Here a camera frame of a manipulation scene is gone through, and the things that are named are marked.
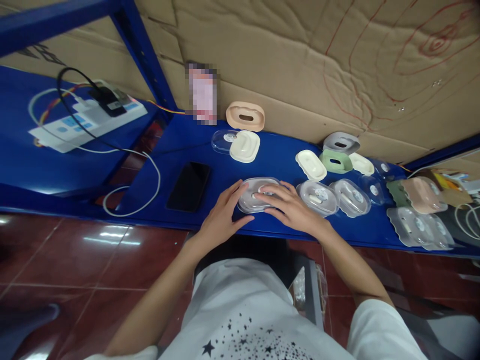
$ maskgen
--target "charger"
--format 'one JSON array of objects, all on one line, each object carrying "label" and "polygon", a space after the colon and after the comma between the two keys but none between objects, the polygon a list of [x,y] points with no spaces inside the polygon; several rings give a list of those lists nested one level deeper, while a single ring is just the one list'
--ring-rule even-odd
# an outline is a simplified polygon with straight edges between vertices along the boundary
[{"label": "charger", "polygon": [[88,94],[98,102],[101,108],[105,110],[111,118],[116,118],[127,112],[114,92],[108,87],[100,86],[93,88]]}]

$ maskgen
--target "forearm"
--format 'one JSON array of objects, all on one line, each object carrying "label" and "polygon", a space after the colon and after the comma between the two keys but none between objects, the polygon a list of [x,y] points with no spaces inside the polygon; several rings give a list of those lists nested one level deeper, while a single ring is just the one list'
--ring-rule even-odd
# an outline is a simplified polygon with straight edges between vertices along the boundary
[{"label": "forearm", "polygon": [[107,356],[135,354],[160,340],[173,309],[200,259],[205,255],[196,246],[198,239],[187,241],[170,266],[161,274],[110,341]]},{"label": "forearm", "polygon": [[323,247],[333,267],[353,294],[357,306],[366,299],[379,299],[393,305],[387,291],[372,268],[329,225],[314,234]]}]

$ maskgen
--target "red tile floor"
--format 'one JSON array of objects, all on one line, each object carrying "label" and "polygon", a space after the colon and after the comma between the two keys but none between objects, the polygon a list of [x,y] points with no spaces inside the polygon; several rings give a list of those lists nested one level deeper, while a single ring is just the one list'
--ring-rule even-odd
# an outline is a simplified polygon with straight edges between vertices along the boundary
[{"label": "red tile floor", "polygon": [[[187,233],[23,214],[0,214],[0,307],[61,306],[33,332],[15,359],[84,359],[101,352],[155,279],[178,254]],[[355,310],[348,289],[318,243],[290,241],[314,259],[328,286],[325,331],[343,346]],[[465,259],[358,248],[384,284],[433,299],[480,319],[480,275]],[[192,287],[183,293],[160,344],[180,330]]]}]

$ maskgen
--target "black smartphone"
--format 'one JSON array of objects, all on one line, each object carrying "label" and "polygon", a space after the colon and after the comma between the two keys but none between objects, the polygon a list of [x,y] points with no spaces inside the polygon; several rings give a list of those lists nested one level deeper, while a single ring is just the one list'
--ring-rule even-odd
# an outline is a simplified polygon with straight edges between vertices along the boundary
[{"label": "black smartphone", "polygon": [[208,165],[198,162],[185,164],[168,197],[166,208],[194,213],[200,204],[209,174]]}]

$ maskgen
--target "cardboard wall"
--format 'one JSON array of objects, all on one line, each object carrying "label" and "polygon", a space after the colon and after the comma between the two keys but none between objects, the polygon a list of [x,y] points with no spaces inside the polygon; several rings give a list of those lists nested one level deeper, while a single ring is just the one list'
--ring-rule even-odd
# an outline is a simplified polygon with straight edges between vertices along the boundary
[{"label": "cardboard wall", "polygon": [[[55,0],[0,0],[0,11]],[[183,64],[215,64],[220,103],[261,105],[266,130],[319,142],[359,136],[360,153],[406,163],[480,132],[480,10],[452,0],[137,0],[178,106]],[[112,21],[42,43],[139,98],[152,98]],[[55,76],[61,63],[15,53],[0,64]],[[68,80],[82,81],[71,74]],[[479,166],[463,158],[460,165]]]}]

